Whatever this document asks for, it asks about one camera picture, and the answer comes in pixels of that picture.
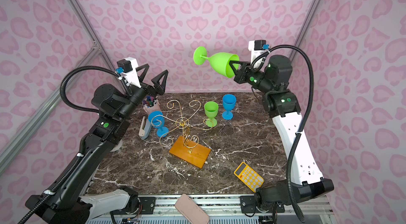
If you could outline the green glass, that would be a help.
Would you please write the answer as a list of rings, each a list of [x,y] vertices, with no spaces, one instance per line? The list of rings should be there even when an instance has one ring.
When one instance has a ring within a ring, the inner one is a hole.
[[[208,101],[204,104],[204,111],[207,118],[205,119],[205,124],[208,127],[215,127],[217,125],[216,116],[218,114],[218,103],[214,101]]]
[[[210,57],[207,56],[207,50],[203,46],[199,46],[193,53],[193,61],[196,65],[200,66],[209,61],[211,68],[218,74],[230,77],[232,72],[229,66],[231,60],[240,61],[240,58],[236,54],[227,53],[227,52],[218,52]]]

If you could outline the blue glass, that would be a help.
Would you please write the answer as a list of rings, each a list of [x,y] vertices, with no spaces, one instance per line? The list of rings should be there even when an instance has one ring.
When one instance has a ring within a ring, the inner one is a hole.
[[[165,127],[165,118],[161,111],[155,111],[149,114],[148,120],[150,121],[152,127],[157,129],[157,136],[162,138],[166,137],[169,133],[167,127]]]
[[[226,94],[223,96],[223,108],[224,112],[222,113],[222,117],[225,120],[231,120],[233,118],[232,110],[235,108],[236,105],[236,97],[232,94]]]

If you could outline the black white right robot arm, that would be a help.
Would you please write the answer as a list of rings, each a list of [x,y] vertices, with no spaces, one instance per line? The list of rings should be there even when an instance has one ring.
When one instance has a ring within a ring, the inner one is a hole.
[[[298,204],[334,190],[332,180],[324,177],[310,150],[304,124],[308,114],[302,114],[297,97],[288,89],[292,74],[290,60],[282,55],[269,59],[264,71],[252,71],[249,62],[229,62],[234,80],[249,83],[262,93],[264,110],[269,114],[287,156],[286,179],[274,186],[262,186],[255,191],[256,206],[262,210]]]

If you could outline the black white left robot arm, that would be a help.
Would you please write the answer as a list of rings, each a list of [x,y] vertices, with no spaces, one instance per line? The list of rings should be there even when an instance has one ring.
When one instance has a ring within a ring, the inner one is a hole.
[[[119,145],[137,106],[146,96],[156,97],[165,93],[169,72],[161,72],[148,85],[143,82],[148,69],[148,64],[139,67],[125,66],[126,72],[136,74],[142,71],[140,87],[131,87],[122,74],[99,66],[78,67],[64,77],[60,86],[62,101],[73,109],[97,113],[99,118],[82,137],[77,154],[58,179],[40,195],[31,195],[28,198],[25,206],[29,212],[19,221],[21,224],[26,223],[34,214],[48,224],[85,224],[108,212],[135,212],[139,209],[138,193],[127,186],[96,196],[83,196],[82,193],[104,157]],[[118,78],[125,93],[106,83],[94,92],[94,108],[73,104],[67,98],[66,86],[73,76],[87,70],[102,71]]]

